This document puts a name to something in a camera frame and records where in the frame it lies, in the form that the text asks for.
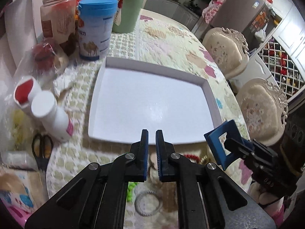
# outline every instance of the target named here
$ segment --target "metal pivot screw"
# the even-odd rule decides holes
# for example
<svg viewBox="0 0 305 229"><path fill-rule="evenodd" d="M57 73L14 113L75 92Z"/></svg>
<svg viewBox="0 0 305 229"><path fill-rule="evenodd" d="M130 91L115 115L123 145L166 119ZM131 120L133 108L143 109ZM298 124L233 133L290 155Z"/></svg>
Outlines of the metal pivot screw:
<svg viewBox="0 0 305 229"><path fill-rule="evenodd" d="M216 169L216 164L214 164L214 163L207 163L206 166L207 166L209 169Z"/></svg>
<svg viewBox="0 0 305 229"><path fill-rule="evenodd" d="M89 164L89 169L90 170L96 170L98 167L99 167L99 165L97 163Z"/></svg>
<svg viewBox="0 0 305 229"><path fill-rule="evenodd" d="M174 153L172 153L172 154L170 155L170 157L173 158L173 159L178 159L178 158L180 158L180 154L177 153L177 152L174 152Z"/></svg>
<svg viewBox="0 0 305 229"><path fill-rule="evenodd" d="M133 159L135 157L135 155L133 153L131 153L131 152L128 152L128 153L125 154L125 157L127 159Z"/></svg>

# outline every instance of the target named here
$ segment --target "scissors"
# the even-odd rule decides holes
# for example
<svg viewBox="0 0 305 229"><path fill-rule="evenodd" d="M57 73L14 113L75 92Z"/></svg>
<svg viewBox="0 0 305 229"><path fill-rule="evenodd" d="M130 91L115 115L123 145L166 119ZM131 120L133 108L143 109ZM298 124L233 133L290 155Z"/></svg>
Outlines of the scissors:
<svg viewBox="0 0 305 229"><path fill-rule="evenodd" d="M49 135L41 135L37 133L32 142L32 152L36 159L39 170L47 171L47 166L50 160L53 149L53 141Z"/></svg>

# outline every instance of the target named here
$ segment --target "white tray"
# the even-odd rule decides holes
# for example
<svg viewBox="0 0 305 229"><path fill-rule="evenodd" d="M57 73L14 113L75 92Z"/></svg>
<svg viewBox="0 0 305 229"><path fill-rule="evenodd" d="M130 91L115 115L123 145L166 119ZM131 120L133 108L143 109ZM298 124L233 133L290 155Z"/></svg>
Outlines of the white tray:
<svg viewBox="0 0 305 229"><path fill-rule="evenodd" d="M134 143L142 129L172 144L204 142L222 119L206 79L147 62L106 58L93 91L88 135Z"/></svg>

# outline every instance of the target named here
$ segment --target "tablecloth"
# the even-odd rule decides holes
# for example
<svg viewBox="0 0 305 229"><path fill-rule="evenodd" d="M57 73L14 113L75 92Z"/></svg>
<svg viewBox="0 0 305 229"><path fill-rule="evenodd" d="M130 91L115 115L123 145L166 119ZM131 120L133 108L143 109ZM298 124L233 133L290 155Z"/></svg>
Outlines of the tablecloth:
<svg viewBox="0 0 305 229"><path fill-rule="evenodd" d="M207 79L222 120L234 119L242 137L249 139L245 121L228 83L204 46L190 31L141 15L134 32L112 34L108 56L164 65ZM46 173L49 197L52 197L89 163L106 164L129 151L130 145L95 141L87 134L90 102L102 61L80 62L76 67L77 81L67 92L63 102L75 131L69 142L60 144L52 151ZM202 157L206 154L207 145L206 143L178 145L175 149L181 154L195 154ZM226 173L241 188L248 189L251 172L243 161L235 161ZM163 198L163 207L154 216L143 217L135 212L133 203L135 196L143 190L156 190ZM133 202L127 202L126 205L125 228L177 227L174 183L165 183L159 187L148 180L138 184L133 193ZM155 207L158 200L147 196L143 199L143 203L143 206L149 209Z"/></svg>

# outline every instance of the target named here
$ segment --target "blue lid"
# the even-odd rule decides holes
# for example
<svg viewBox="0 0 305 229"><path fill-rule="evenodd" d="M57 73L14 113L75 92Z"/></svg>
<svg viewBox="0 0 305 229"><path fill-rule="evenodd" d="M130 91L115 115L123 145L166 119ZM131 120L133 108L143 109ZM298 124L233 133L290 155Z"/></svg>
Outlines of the blue lid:
<svg viewBox="0 0 305 229"><path fill-rule="evenodd" d="M117 11L118 0L81 0L78 4L80 16L111 15Z"/></svg>

